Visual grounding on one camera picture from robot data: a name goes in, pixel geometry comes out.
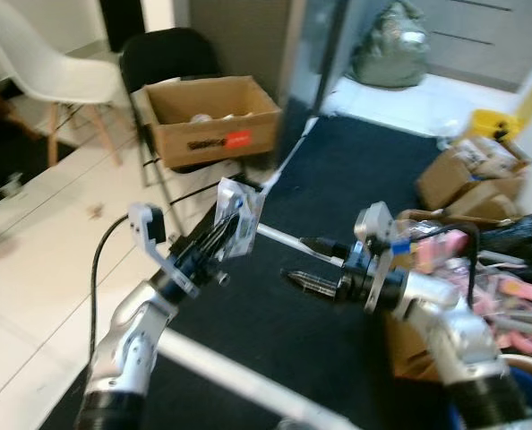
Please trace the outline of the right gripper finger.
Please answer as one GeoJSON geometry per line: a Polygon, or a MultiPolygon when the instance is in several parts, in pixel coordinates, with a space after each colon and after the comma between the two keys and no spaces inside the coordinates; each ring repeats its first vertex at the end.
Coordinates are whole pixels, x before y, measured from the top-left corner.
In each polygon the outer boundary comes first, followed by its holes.
{"type": "Polygon", "coordinates": [[[299,238],[299,242],[308,247],[312,253],[332,258],[348,259],[353,250],[353,246],[348,243],[326,237],[302,237],[299,238]]]}
{"type": "Polygon", "coordinates": [[[286,271],[284,280],[292,287],[306,292],[308,295],[336,299],[339,294],[339,283],[320,278],[320,276],[308,273],[308,271],[286,271]]]}

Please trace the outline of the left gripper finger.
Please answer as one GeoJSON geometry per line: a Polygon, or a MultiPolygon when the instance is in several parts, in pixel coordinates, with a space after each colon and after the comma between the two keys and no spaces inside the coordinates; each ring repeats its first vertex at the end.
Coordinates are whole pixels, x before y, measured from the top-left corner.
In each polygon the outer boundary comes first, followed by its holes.
{"type": "Polygon", "coordinates": [[[238,224],[237,214],[229,214],[216,225],[187,246],[187,259],[192,262],[207,262],[217,257],[227,242],[232,240],[238,224]]]}
{"type": "Polygon", "coordinates": [[[202,273],[212,273],[218,262],[234,247],[237,238],[237,224],[214,226],[202,240],[202,273]]]}

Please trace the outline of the white plastic package blue print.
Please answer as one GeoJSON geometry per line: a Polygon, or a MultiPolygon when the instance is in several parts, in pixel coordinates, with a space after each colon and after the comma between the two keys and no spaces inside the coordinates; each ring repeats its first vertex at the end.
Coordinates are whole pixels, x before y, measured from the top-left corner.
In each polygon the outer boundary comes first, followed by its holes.
{"type": "Polygon", "coordinates": [[[216,204],[217,212],[213,225],[230,214],[238,216],[237,238],[224,261],[249,254],[253,249],[255,227],[261,221],[262,193],[253,185],[241,183],[233,177],[224,177],[217,185],[216,204]]]}

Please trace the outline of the yellow plastic bin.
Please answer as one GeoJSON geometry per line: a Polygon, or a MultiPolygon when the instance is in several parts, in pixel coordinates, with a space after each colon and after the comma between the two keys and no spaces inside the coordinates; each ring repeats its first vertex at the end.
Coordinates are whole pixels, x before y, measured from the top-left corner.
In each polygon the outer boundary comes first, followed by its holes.
{"type": "Polygon", "coordinates": [[[495,141],[511,142],[523,130],[520,120],[506,112],[490,109],[476,109],[472,111],[467,128],[467,134],[490,138],[495,141]]]}

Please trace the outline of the long white floor tape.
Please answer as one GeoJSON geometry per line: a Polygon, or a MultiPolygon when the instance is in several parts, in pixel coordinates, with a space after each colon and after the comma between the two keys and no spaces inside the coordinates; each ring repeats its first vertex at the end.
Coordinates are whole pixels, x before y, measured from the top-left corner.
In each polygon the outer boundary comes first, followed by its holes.
{"type": "Polygon", "coordinates": [[[279,232],[279,230],[273,227],[265,224],[258,224],[257,227],[255,227],[255,232],[257,232],[258,235],[262,235],[262,237],[268,237],[270,240],[278,242],[280,245],[289,246],[291,249],[299,251],[299,253],[311,255],[311,257],[319,259],[319,261],[331,263],[331,265],[336,267],[343,266],[343,259],[337,258],[335,255],[320,254],[318,251],[313,250],[312,247],[304,245],[304,243],[300,242],[297,237],[279,232]]]}

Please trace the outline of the open cardboard box red label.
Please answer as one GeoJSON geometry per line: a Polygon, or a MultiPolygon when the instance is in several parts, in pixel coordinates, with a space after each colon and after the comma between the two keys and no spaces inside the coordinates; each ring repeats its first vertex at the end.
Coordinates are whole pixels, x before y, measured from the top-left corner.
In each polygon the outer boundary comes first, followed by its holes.
{"type": "Polygon", "coordinates": [[[152,83],[136,98],[164,167],[266,154],[277,146],[281,107],[250,75],[152,83]]]}

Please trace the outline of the plain brown cardboard box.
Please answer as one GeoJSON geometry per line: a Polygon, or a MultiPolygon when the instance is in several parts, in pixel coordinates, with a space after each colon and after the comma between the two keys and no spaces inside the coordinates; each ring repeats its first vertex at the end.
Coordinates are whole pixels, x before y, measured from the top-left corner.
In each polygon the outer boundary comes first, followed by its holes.
{"type": "Polygon", "coordinates": [[[435,157],[418,177],[416,189],[427,210],[442,210],[451,216],[519,219],[527,214],[519,204],[527,167],[527,156],[510,143],[463,140],[435,157]]]}

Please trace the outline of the pink plastic packaging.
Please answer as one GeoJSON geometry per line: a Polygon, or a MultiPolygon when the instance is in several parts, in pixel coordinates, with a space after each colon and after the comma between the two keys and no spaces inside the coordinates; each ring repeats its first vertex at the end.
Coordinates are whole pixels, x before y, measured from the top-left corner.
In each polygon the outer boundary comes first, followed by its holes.
{"type": "Polygon", "coordinates": [[[490,323],[500,348],[532,356],[532,283],[519,276],[532,271],[511,255],[490,258],[482,251],[482,229],[469,222],[401,220],[399,228],[412,240],[414,270],[454,287],[472,312],[490,323]]]}

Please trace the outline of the black plastic bag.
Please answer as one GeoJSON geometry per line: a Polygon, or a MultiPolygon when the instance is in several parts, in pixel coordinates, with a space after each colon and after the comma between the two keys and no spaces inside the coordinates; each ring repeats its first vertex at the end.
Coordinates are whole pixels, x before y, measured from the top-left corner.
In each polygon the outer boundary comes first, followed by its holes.
{"type": "Polygon", "coordinates": [[[507,226],[484,230],[480,234],[480,249],[532,263],[532,214],[507,226]]]}

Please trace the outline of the black folding chair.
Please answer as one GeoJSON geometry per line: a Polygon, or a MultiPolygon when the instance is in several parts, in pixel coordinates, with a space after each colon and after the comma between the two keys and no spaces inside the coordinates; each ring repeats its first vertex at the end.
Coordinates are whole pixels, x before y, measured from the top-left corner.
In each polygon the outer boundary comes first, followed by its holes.
{"type": "Polygon", "coordinates": [[[139,139],[142,183],[147,187],[146,167],[152,165],[157,184],[167,198],[167,212],[175,216],[175,202],[169,200],[169,190],[162,171],[157,167],[154,139],[141,120],[135,92],[147,83],[171,81],[173,78],[196,81],[225,77],[226,74],[221,69],[210,42],[201,33],[187,28],[153,31],[131,38],[120,53],[119,68],[125,89],[131,93],[133,121],[139,139]]]}

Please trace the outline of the grey door panel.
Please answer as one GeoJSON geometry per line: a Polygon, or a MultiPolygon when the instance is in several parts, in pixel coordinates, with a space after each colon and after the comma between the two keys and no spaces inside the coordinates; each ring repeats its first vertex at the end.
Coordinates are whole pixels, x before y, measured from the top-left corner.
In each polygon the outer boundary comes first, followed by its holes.
{"type": "Polygon", "coordinates": [[[189,0],[191,28],[211,42],[222,73],[251,75],[271,98],[283,86],[294,0],[189,0]]]}

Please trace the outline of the grey-green plastic bag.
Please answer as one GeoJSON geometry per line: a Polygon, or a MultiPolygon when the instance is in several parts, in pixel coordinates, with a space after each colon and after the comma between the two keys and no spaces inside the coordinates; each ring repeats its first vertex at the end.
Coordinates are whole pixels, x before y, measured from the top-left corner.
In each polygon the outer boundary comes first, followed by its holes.
{"type": "Polygon", "coordinates": [[[394,0],[357,46],[347,76],[375,89],[412,89],[425,80],[429,53],[425,13],[394,0]]]}

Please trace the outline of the black floor mat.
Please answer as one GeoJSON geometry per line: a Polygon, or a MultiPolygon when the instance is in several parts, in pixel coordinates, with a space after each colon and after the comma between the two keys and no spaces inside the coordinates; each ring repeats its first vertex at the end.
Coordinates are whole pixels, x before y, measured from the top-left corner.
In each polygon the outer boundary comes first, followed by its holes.
{"type": "Polygon", "coordinates": [[[24,185],[48,168],[46,136],[12,119],[0,98],[0,201],[8,185],[24,185]]]}

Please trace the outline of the white chair wooden legs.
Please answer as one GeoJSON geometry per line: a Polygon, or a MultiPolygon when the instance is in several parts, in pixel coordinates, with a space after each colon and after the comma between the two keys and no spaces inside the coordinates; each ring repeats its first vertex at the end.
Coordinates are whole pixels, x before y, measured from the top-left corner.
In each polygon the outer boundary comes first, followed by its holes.
{"type": "Polygon", "coordinates": [[[0,0],[0,62],[9,78],[26,97],[48,103],[50,130],[47,160],[57,164],[60,107],[90,107],[87,115],[97,127],[99,143],[107,149],[115,165],[120,164],[117,146],[102,122],[99,107],[109,107],[123,93],[117,65],[101,60],[86,60],[60,52],[34,30],[12,5],[0,0]]]}

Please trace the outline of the metal door frame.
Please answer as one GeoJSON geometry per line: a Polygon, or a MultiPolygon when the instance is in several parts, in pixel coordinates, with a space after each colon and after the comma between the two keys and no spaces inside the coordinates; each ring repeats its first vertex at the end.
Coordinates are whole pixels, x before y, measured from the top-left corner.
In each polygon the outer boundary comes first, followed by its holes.
{"type": "Polygon", "coordinates": [[[348,0],[289,0],[277,87],[287,118],[320,109],[347,19],[348,0]]]}

